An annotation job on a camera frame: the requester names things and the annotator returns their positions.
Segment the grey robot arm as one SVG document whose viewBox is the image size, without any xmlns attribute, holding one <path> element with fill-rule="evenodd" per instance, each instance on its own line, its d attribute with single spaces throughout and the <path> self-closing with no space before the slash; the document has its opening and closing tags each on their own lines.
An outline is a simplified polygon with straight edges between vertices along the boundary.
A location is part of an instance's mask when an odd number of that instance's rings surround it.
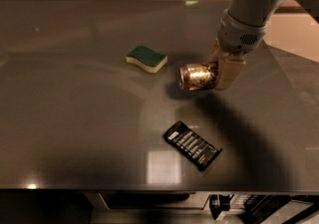
<svg viewBox="0 0 319 224">
<path fill-rule="evenodd" d="M 213 87 L 226 90 L 245 66 L 244 55 L 255 50 L 267 29 L 270 17 L 286 0 L 231 0 L 217 28 L 210 55 L 217 71 Z M 295 0 L 319 22 L 319 0 Z"/>
</svg>

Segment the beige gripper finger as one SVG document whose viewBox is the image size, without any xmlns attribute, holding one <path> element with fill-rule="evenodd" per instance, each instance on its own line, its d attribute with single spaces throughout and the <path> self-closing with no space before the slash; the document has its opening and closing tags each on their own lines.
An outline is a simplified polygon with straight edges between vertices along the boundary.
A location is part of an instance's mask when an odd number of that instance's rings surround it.
<svg viewBox="0 0 319 224">
<path fill-rule="evenodd" d="M 217 91 L 227 90 L 236 80 L 246 65 L 245 58 L 242 54 L 223 55 L 218 59 L 218 74 L 215 84 Z"/>
<path fill-rule="evenodd" d="M 221 54 L 222 54 L 222 50 L 220 48 L 219 41 L 218 39 L 215 39 L 211 53 L 209 55 L 209 60 L 211 62 L 217 62 L 219 58 L 221 57 Z"/>
</svg>

